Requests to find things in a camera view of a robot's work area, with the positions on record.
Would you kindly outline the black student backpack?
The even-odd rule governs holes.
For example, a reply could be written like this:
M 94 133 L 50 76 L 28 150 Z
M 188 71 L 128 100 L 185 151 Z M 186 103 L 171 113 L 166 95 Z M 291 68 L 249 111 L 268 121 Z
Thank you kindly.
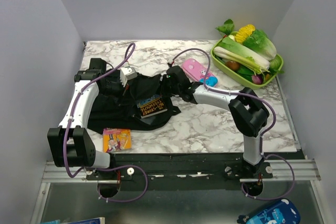
M 180 114 L 171 98 L 163 98 L 167 111 L 142 119 L 136 103 L 160 94 L 161 75 L 148 77 L 138 73 L 122 94 L 99 94 L 92 106 L 88 129 L 103 133 L 104 129 L 151 131 L 163 127 L 171 117 Z

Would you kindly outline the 169-storey treehouse book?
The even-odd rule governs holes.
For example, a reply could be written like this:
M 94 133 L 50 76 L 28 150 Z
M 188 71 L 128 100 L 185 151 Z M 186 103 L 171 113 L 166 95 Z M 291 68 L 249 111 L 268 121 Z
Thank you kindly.
M 138 101 L 136 106 L 140 111 L 140 117 L 142 119 L 167 111 L 167 106 L 165 105 L 163 98 L 158 94 Z

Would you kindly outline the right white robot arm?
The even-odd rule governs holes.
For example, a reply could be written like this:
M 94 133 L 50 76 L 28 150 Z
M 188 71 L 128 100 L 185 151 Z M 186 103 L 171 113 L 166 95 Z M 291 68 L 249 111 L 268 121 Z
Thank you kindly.
M 261 132 L 267 124 L 269 112 L 252 89 L 231 92 L 205 87 L 202 82 L 191 82 L 181 67 L 174 66 L 163 75 L 160 93 L 167 97 L 179 97 L 188 103 L 207 104 L 229 111 L 244 140 L 238 176 L 252 178 L 259 174 L 264 160 Z

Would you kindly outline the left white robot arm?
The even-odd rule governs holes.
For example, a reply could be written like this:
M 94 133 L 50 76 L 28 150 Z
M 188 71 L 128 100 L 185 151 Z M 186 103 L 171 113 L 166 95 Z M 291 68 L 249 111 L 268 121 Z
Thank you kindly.
M 112 179 L 116 175 L 112 155 L 96 150 L 87 132 L 93 103 L 106 87 L 104 78 L 115 71 L 111 69 L 107 72 L 106 68 L 106 61 L 92 58 L 87 70 L 77 72 L 69 108 L 58 127 L 50 128 L 47 133 L 55 165 L 64 167 L 70 178 L 76 177 L 85 168 L 98 170 L 104 179 Z

